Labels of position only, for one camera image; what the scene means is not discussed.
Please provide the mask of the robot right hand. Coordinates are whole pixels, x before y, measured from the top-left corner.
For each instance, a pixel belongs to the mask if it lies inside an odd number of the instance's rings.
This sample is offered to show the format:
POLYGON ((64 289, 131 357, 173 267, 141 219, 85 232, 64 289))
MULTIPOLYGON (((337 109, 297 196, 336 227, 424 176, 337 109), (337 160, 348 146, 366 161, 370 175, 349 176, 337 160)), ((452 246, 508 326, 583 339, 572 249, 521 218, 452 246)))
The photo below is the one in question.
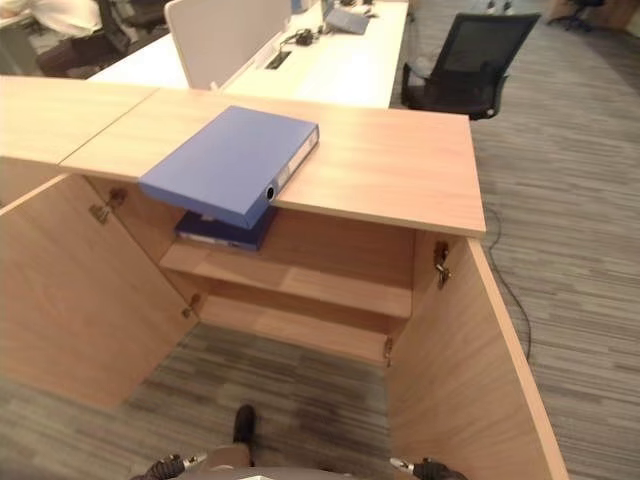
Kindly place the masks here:
POLYGON ((423 458, 418 463, 411 463, 401 458, 391 457, 389 463, 396 470, 420 480, 467 480, 464 474, 431 458, 423 458))

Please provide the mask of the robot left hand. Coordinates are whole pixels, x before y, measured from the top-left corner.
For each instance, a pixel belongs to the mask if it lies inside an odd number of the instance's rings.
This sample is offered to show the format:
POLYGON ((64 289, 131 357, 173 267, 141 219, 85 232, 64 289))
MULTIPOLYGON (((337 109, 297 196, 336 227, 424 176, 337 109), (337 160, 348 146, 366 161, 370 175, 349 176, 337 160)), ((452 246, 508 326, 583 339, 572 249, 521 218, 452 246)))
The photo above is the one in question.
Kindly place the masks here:
POLYGON ((206 458, 206 453, 199 453, 187 457, 171 454, 155 461, 140 478, 155 480, 175 479, 203 463, 206 458))

